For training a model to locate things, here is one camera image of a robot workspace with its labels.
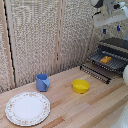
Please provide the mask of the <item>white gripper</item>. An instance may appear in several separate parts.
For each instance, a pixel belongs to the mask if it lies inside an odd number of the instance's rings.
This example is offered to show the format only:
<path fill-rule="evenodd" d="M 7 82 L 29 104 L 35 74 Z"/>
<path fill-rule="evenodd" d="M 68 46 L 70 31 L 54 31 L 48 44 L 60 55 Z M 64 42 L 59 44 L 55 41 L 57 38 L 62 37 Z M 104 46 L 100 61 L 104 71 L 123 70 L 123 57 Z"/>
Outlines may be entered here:
<path fill-rule="evenodd" d="M 126 20 L 128 18 L 128 11 L 121 9 L 118 11 L 114 11 L 112 14 L 103 15 L 102 13 L 96 14 L 94 19 L 94 26 L 99 27 L 107 24 L 111 24 L 114 22 L 119 22 L 122 20 Z M 121 31 L 121 26 L 117 26 L 117 31 Z"/>

